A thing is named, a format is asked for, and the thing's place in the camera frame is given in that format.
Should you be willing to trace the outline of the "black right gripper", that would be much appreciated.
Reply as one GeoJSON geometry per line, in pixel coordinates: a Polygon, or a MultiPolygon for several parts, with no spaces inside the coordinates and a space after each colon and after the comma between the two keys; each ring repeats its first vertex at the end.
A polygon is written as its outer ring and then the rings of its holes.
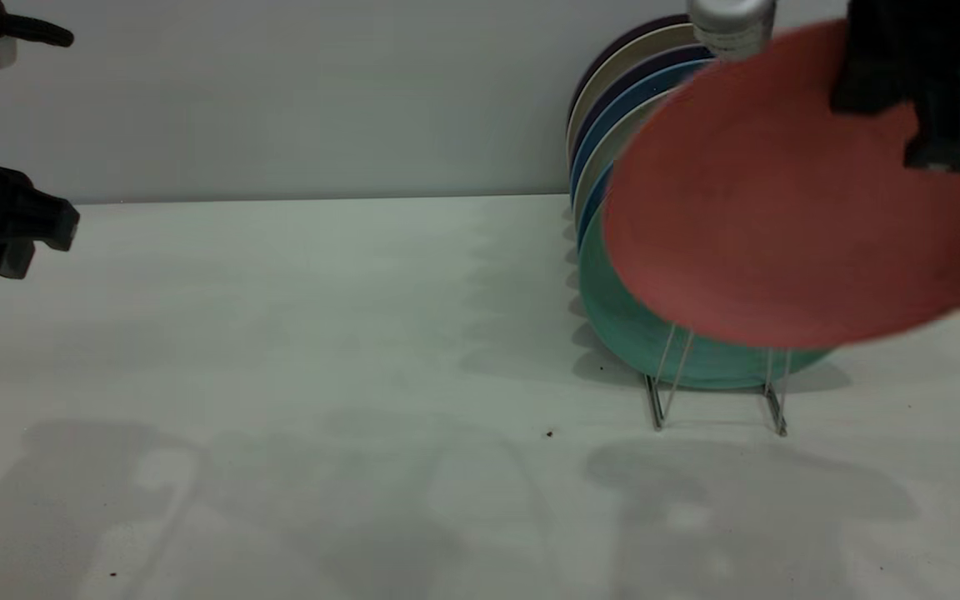
{"type": "Polygon", "coordinates": [[[832,87],[835,113],[882,113],[912,100],[906,168],[960,172],[960,1],[849,1],[832,87]]]}

